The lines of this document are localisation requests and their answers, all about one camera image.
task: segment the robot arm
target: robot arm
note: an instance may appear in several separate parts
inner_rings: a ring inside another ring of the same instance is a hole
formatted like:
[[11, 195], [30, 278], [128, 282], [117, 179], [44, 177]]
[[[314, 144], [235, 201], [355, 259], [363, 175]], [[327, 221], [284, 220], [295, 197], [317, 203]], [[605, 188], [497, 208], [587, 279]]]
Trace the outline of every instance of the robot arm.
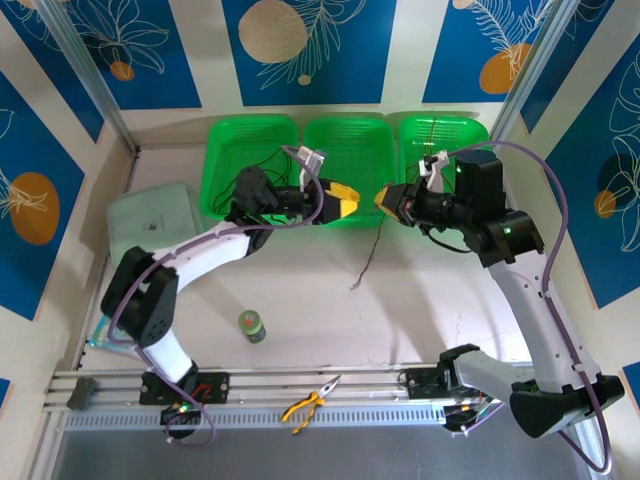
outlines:
[[[317, 174], [324, 159], [321, 152], [301, 149], [299, 154]], [[331, 180], [320, 179], [319, 183], [322, 191], [317, 191], [314, 182], [301, 187], [275, 187], [261, 168], [243, 169], [236, 178], [230, 213], [212, 230], [156, 252], [134, 247], [125, 254], [101, 302], [102, 312], [113, 318], [134, 282], [158, 264], [124, 306], [117, 325], [131, 336], [157, 371], [184, 390], [192, 390], [198, 383], [197, 366], [171, 328], [178, 293], [211, 270], [260, 249], [272, 229], [243, 231], [239, 227], [268, 225], [264, 215], [307, 219], [316, 211], [321, 197], [323, 206], [313, 224], [337, 220], [357, 209], [359, 195], [354, 190]], [[223, 231], [225, 235], [215, 235]], [[168, 260], [159, 264], [163, 258]]]
[[[418, 226], [425, 235], [432, 229], [447, 228], [463, 233], [465, 244], [489, 269], [509, 302], [529, 347], [533, 371], [515, 368], [466, 345], [441, 355], [441, 385], [475, 388], [509, 403], [520, 427], [532, 437], [593, 415], [578, 372], [585, 373], [603, 408], [618, 400], [624, 394], [619, 378], [601, 374], [566, 312], [559, 308], [570, 340], [580, 352], [581, 364], [572, 361], [545, 301], [541, 277], [547, 257], [542, 239], [526, 213], [505, 207], [500, 160], [489, 151], [459, 154], [455, 193], [444, 193], [437, 177], [449, 164], [445, 158], [445, 152], [426, 157], [415, 184], [387, 187], [376, 203], [401, 224]], [[553, 285], [547, 294], [557, 300]]]

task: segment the white surface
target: white surface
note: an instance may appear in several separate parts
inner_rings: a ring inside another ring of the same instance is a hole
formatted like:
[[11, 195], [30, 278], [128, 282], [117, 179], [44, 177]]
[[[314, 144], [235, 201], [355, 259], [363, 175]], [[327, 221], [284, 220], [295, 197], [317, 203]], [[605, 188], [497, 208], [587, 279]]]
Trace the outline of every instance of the white surface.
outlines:
[[[532, 134], [527, 135], [522, 122], [517, 121], [506, 139], [546, 158], [640, 34], [637, 12], [637, 0], [617, 0]], [[517, 207], [531, 214], [546, 244], [551, 245], [560, 225], [560, 211], [546, 178], [532, 160], [518, 152], [503, 148], [499, 156]], [[560, 249], [552, 277], [578, 334], [603, 374], [623, 377], [622, 367], [640, 360], [640, 289], [598, 310], [570, 238]], [[640, 415], [630, 394], [605, 410], [605, 417], [621, 478], [637, 478]]]
[[[143, 150], [132, 188], [184, 180], [199, 191], [203, 158], [203, 147]], [[469, 342], [501, 360], [530, 359], [479, 260], [435, 247], [417, 229], [387, 220], [371, 268], [350, 291], [375, 234], [328, 227], [275, 232], [254, 255], [180, 293], [174, 322], [180, 343], [201, 367], [434, 362], [446, 348]], [[455, 235], [445, 238], [461, 244]], [[107, 278], [112, 274], [110, 268]], [[237, 326], [248, 309], [260, 313], [267, 330], [256, 345]], [[99, 316], [93, 312], [94, 323]], [[135, 359], [86, 352], [85, 369], [141, 368]]]
[[[11, 382], [0, 411], [0, 476], [14, 480], [36, 431], [45, 389], [65, 354], [70, 332], [84, 320], [99, 278], [107, 229], [104, 216], [96, 212], [104, 212], [124, 188], [131, 157], [108, 128], [97, 145], [91, 140], [3, 15], [0, 40], [0, 71], [85, 173], [35, 319], [26, 320], [0, 307], [0, 378]], [[0, 221], [10, 224], [8, 216]], [[14, 288], [6, 282], [0, 285]]]
[[502, 102], [422, 103], [449, 0], [397, 0], [379, 104], [269, 107], [242, 105], [221, 0], [169, 3], [202, 108], [123, 112], [141, 145], [204, 142], [213, 123], [226, 115], [242, 113], [286, 113], [303, 128], [312, 118], [328, 113], [388, 115], [387, 120], [397, 125], [406, 115], [398, 112], [456, 112], [475, 118], [491, 130], [502, 108]]

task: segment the small green container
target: small green container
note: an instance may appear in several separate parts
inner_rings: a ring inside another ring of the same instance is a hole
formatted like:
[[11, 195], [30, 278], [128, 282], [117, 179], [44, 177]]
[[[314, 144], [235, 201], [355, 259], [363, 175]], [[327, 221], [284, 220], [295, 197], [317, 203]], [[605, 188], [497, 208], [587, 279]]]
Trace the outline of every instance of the small green container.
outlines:
[[322, 178], [348, 185], [360, 194], [357, 211], [328, 225], [377, 226], [383, 214], [373, 200], [385, 185], [398, 182], [391, 127], [378, 118], [321, 117], [309, 123], [303, 144], [327, 154]]
[[267, 331], [255, 310], [246, 310], [238, 317], [238, 326], [251, 343], [260, 343], [267, 336]]
[[[200, 189], [200, 210], [205, 215], [222, 220], [229, 213], [230, 202], [220, 212], [214, 203], [221, 202], [233, 191], [240, 170], [261, 165], [272, 181], [277, 181], [287, 167], [287, 157], [278, 152], [282, 145], [298, 144], [298, 128], [286, 115], [239, 115], [217, 122], [209, 131], [207, 151]], [[294, 160], [288, 175], [290, 185], [298, 185], [300, 169]]]
[[[487, 141], [487, 129], [470, 118], [436, 115], [407, 117], [398, 129], [400, 181], [415, 181], [419, 174], [418, 162], [425, 154], [436, 154], [440, 150], [458, 150]], [[451, 168], [442, 170], [445, 192], [455, 189], [455, 157], [450, 158], [450, 161]]]

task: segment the plastic basket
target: plastic basket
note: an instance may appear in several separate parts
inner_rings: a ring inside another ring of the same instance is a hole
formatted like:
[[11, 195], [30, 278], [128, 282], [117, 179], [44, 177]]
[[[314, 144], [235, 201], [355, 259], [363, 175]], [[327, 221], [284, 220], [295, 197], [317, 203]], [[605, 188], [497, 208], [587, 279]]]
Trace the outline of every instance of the plastic basket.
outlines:
[[278, 152], [282, 145], [297, 144], [298, 128], [285, 115], [241, 115], [216, 123], [211, 127], [207, 141], [200, 210], [215, 220], [222, 220], [229, 213], [230, 202], [223, 208], [214, 207], [230, 197], [240, 170], [261, 162], [264, 163], [260, 166], [273, 182], [278, 182], [287, 165], [291, 165], [285, 180], [297, 185], [300, 170], [295, 161]]
[[322, 117], [309, 123], [303, 143], [327, 154], [321, 177], [348, 185], [360, 194], [357, 211], [328, 225], [377, 226], [382, 212], [373, 200], [386, 184], [398, 181], [391, 127], [377, 118]]
[[[488, 140], [489, 132], [484, 125], [470, 118], [435, 115], [407, 117], [398, 130], [400, 179], [402, 182], [414, 181], [418, 175], [418, 162], [425, 154], [457, 150]], [[450, 160], [451, 168], [442, 170], [446, 192], [455, 189], [455, 157]]]

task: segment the pliers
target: pliers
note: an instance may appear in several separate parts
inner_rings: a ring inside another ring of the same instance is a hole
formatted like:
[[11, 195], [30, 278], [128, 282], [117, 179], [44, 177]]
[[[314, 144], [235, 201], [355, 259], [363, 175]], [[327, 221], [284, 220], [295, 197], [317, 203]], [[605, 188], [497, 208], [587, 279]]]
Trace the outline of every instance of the pliers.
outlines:
[[287, 410], [285, 410], [285, 412], [282, 414], [283, 422], [286, 422], [287, 420], [289, 420], [289, 417], [291, 416], [291, 414], [296, 410], [311, 404], [311, 410], [309, 410], [309, 414], [307, 415], [307, 418], [305, 418], [302, 425], [300, 425], [298, 428], [296, 428], [293, 431], [294, 435], [297, 435], [302, 431], [303, 428], [309, 425], [309, 421], [311, 420], [311, 417], [313, 417], [313, 414], [316, 413], [316, 408], [324, 405], [324, 402], [325, 402], [324, 397], [326, 397], [329, 394], [329, 392], [331, 392], [331, 390], [336, 388], [336, 385], [340, 381], [341, 376], [342, 375], [338, 375], [337, 377], [331, 379], [331, 381], [329, 381], [328, 383], [325, 383], [322, 386], [322, 388], [320, 388], [318, 391], [311, 392], [307, 398], [305, 398], [304, 400], [300, 400], [298, 403], [294, 403], [289, 408], [287, 408]]

